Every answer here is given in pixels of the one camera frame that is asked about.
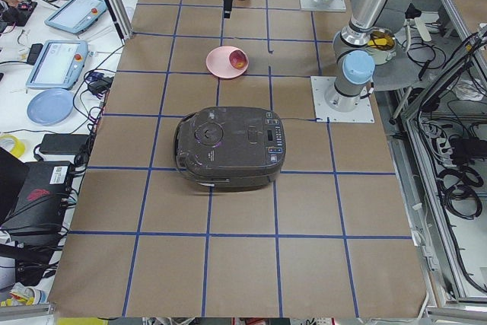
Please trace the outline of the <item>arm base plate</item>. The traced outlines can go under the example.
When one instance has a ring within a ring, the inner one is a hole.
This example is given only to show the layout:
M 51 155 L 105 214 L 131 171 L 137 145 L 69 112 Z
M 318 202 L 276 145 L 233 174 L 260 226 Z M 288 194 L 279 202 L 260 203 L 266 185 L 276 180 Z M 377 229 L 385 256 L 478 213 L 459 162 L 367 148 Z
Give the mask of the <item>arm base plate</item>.
M 374 123 L 366 88 L 355 97 L 344 97 L 335 89 L 336 77 L 311 76 L 315 119 L 323 123 Z
M 345 0 L 300 0 L 301 10 L 345 12 Z

